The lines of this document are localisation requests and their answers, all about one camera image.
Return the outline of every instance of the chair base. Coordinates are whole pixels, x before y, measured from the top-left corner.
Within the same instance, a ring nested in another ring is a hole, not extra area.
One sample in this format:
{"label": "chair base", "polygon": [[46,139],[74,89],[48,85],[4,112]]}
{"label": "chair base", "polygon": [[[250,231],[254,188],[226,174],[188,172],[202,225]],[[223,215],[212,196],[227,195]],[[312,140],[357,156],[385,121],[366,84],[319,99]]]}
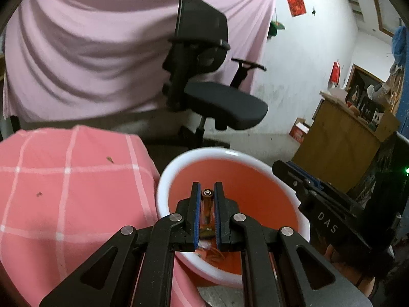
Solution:
{"label": "chair base", "polygon": [[160,138],[160,139],[148,139],[144,140],[146,145],[165,145],[165,146],[183,146],[189,150],[197,148],[206,148],[217,146],[220,148],[230,149],[230,143],[217,141],[215,139],[203,138],[204,130],[196,129],[196,133],[191,131],[185,126],[179,129],[177,137]]}

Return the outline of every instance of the pink sheet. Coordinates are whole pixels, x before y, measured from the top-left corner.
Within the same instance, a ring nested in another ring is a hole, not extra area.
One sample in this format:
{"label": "pink sheet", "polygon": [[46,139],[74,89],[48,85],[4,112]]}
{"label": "pink sheet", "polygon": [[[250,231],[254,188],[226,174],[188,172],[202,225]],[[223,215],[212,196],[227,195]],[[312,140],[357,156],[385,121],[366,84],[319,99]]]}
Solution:
{"label": "pink sheet", "polygon": [[[1,142],[0,260],[30,306],[121,227],[153,225],[158,179],[134,135],[77,126]],[[205,307],[177,260],[171,305]]]}
{"label": "pink sheet", "polygon": [[[208,80],[230,84],[231,57],[259,61],[274,0],[205,0],[226,14],[231,51]],[[5,116],[85,119],[164,106],[162,63],[178,0],[24,0],[7,26]],[[250,73],[242,85],[249,92]]]}

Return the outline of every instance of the black office chair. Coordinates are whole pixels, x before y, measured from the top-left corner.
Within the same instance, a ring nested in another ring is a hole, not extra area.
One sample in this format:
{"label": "black office chair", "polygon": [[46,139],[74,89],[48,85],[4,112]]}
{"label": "black office chair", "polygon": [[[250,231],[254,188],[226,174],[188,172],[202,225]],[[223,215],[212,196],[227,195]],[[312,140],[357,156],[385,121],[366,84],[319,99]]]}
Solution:
{"label": "black office chair", "polygon": [[230,50],[227,18],[220,11],[202,0],[179,0],[175,36],[170,38],[172,47],[162,67],[169,71],[169,83],[163,87],[167,107],[174,112],[191,109],[202,116],[199,127],[193,133],[181,127],[176,141],[150,141],[149,144],[186,146],[189,149],[204,146],[230,144],[203,139],[206,119],[215,119],[217,130],[227,126],[235,130],[254,127],[265,117],[267,104],[238,90],[250,69],[264,66],[240,59],[239,69],[230,86],[215,82],[192,82],[195,75],[216,71]]}

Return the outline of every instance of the chair seat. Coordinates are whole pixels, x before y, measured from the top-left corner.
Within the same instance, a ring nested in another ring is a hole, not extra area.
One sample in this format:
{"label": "chair seat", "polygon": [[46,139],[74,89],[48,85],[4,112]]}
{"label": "chair seat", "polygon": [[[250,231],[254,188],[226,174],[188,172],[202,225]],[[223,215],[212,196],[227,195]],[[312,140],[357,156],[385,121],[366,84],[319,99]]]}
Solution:
{"label": "chair seat", "polygon": [[220,83],[188,82],[185,95],[189,109],[235,130],[254,127],[268,111],[264,101]]}

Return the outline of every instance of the ceiling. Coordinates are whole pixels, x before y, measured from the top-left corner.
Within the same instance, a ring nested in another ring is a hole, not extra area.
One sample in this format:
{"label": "ceiling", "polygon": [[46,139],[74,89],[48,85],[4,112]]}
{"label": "ceiling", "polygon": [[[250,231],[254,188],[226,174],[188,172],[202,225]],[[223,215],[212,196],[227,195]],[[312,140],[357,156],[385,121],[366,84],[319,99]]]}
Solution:
{"label": "ceiling", "polygon": [[402,21],[389,0],[348,1],[358,28],[390,44]]}

